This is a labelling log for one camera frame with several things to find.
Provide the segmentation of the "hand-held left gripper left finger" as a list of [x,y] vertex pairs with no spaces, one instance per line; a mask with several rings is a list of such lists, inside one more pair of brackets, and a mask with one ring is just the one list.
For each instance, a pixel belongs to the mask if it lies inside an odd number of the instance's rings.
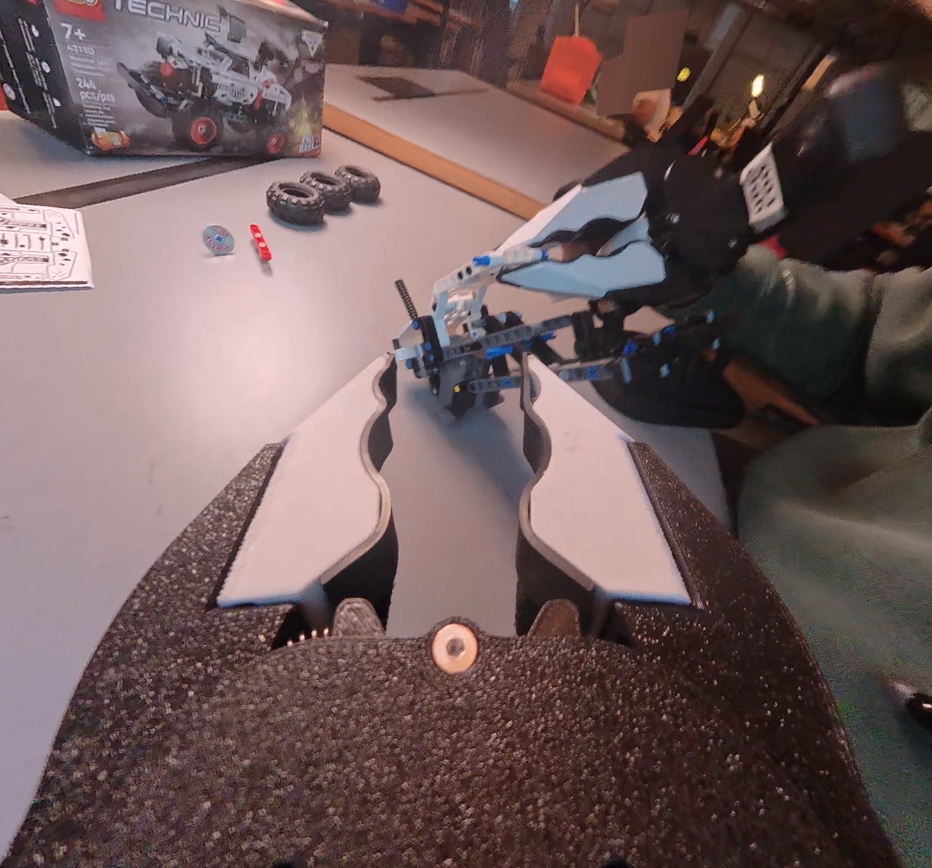
[[348,598],[387,615],[398,568],[390,490],[397,365],[379,356],[292,431],[237,553],[219,607],[301,605],[330,615]]

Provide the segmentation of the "toy brick model car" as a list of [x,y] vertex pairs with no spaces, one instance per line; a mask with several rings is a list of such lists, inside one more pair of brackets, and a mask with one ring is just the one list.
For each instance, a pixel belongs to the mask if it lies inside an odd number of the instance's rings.
[[570,297],[585,300],[586,307],[536,323],[515,312],[488,310],[484,296],[500,283],[499,271],[546,256],[528,247],[474,256],[437,281],[425,315],[416,312],[403,281],[396,281],[411,318],[393,341],[396,360],[426,380],[455,419],[477,406],[491,408],[503,392],[520,388],[521,374],[509,361],[520,365],[524,356],[535,355],[562,380],[593,385],[627,418],[715,430],[738,425],[745,404],[726,379],[730,357],[721,349],[732,323],[727,316],[691,314],[639,335],[625,321],[641,307],[606,297]]

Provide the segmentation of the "orange container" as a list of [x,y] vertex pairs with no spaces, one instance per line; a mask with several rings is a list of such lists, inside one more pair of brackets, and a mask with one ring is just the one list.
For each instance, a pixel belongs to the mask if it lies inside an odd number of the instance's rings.
[[599,70],[602,56],[584,35],[558,35],[540,81],[540,92],[564,104],[582,103]]

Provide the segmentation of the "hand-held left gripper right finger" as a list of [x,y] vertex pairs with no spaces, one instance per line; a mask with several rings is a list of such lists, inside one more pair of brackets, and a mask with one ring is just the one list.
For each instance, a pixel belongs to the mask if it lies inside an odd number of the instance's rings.
[[536,356],[522,360],[520,408],[533,553],[600,601],[693,606],[633,439]]

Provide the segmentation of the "person's green sweatshirt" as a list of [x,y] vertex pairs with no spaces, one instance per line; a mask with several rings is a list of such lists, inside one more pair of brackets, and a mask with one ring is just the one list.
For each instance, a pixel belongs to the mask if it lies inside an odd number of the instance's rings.
[[794,615],[905,866],[931,863],[930,412],[912,426],[811,428],[755,460],[739,538]]

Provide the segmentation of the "black toy tyre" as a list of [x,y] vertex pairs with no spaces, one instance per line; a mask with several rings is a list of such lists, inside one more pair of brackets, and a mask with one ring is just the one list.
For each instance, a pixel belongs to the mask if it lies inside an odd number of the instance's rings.
[[274,182],[267,188],[266,207],[277,221],[299,228],[320,226],[327,209],[317,188],[288,181]]
[[342,165],[335,171],[335,176],[347,185],[351,202],[357,204],[379,202],[381,182],[379,177],[369,170],[354,165]]
[[299,181],[320,195],[327,213],[346,213],[353,204],[352,187],[342,175],[311,171],[301,175]]

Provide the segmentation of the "adjoining desk with wooden edge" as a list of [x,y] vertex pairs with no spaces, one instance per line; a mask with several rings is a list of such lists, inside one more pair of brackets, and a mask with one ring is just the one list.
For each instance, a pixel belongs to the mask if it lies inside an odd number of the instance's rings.
[[612,137],[456,70],[329,65],[323,126],[521,219],[623,153]]

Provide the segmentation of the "black toy set box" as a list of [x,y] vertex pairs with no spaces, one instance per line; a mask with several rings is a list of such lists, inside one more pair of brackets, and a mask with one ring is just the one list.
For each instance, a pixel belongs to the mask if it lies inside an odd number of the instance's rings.
[[90,156],[313,158],[327,23],[289,0],[1,0],[2,104]]

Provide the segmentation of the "cardboard box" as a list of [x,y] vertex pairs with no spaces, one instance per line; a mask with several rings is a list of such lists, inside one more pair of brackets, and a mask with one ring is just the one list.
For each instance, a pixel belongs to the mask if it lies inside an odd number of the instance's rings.
[[628,18],[621,55],[607,59],[597,83],[597,114],[631,112],[635,96],[672,88],[680,71],[688,9]]

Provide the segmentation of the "sticker sheet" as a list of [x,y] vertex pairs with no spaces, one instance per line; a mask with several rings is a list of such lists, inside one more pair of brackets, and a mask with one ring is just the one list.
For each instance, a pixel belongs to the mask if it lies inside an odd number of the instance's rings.
[[81,211],[1,201],[2,292],[93,289]]

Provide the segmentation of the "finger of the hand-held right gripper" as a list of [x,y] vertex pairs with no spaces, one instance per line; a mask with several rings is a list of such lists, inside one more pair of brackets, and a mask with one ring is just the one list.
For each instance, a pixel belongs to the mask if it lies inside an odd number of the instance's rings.
[[645,217],[625,224],[612,237],[595,237],[571,247],[567,234],[534,244],[546,253],[532,263],[499,271],[496,279],[513,287],[559,297],[597,300],[610,293],[662,283],[662,254],[653,246]]
[[620,175],[591,186],[577,185],[530,218],[499,250],[505,253],[571,240],[596,222],[616,223],[624,228],[641,217],[647,197],[648,185],[643,174]]

